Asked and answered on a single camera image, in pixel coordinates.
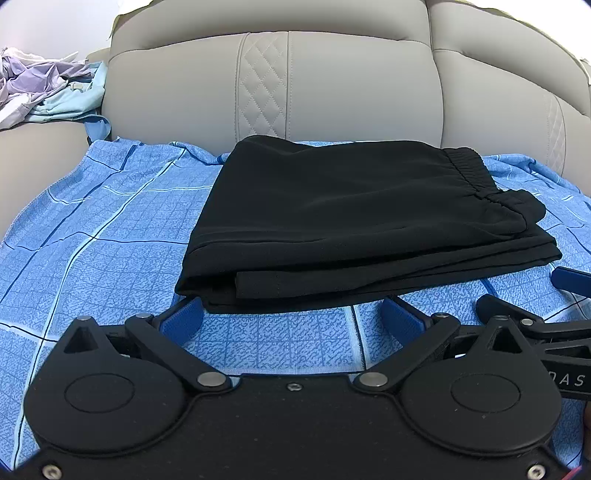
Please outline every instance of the elastic waistband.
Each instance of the elastic waistband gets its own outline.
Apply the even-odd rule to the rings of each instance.
[[[444,148],[443,151],[466,181],[476,189],[477,197],[500,203],[519,213],[529,228],[544,218],[546,214],[544,204],[530,192],[525,190],[504,192],[499,189],[486,169],[482,157],[471,148]]]
[[[470,185],[483,194],[499,191],[482,157],[468,147],[444,148],[443,151]]]

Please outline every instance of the blue fabric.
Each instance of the blue fabric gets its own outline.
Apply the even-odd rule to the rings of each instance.
[[[94,142],[82,162],[33,200],[0,245],[0,460],[11,468],[37,446],[23,421],[23,394],[71,319],[104,325],[136,312],[161,313],[190,232],[227,155],[193,145]],[[591,271],[591,200],[534,160],[486,157],[502,188],[531,191],[548,207],[540,222],[557,238],[556,265]],[[556,290],[555,265],[404,295],[426,314],[449,312],[475,323],[474,301],[491,288],[548,321],[589,317],[588,299]],[[400,346],[379,318],[380,302],[281,314],[203,315],[184,344],[228,374],[355,373]],[[554,435],[559,457],[574,466],[582,403],[565,401]]]
[[[102,115],[89,113],[77,120],[84,122],[86,135],[90,138],[90,143],[97,140],[104,140],[111,133],[111,123],[109,123],[109,121]]]

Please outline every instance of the folded black pants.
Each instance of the folded black pants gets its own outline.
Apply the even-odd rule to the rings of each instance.
[[[545,207],[499,190],[469,148],[415,141],[239,142],[183,260],[176,292],[210,312],[377,300],[545,265]]]

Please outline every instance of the sofa backrest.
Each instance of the sofa backrest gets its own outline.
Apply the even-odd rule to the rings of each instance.
[[[218,154],[252,134],[522,153],[591,193],[583,65],[537,30],[450,0],[161,0],[120,20],[113,134]]]

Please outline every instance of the metal rivet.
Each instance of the metal rivet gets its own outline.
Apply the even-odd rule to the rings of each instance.
[[[205,372],[197,377],[197,382],[204,387],[221,387],[226,383],[226,376],[220,372]]]
[[[493,315],[491,317],[491,320],[500,320],[502,322],[507,322],[509,320],[509,317],[507,315]]]
[[[528,480],[541,480],[546,476],[546,468],[544,465],[534,465],[527,470]]]
[[[304,386],[301,383],[288,383],[287,384],[287,390],[289,390],[290,392],[299,392],[303,388],[304,388]]]
[[[383,387],[388,383],[388,377],[379,372],[366,372],[359,376],[359,382],[366,387]]]
[[[41,473],[43,473],[43,476],[47,478],[47,480],[60,480],[61,478],[61,470],[55,465],[44,466]]]

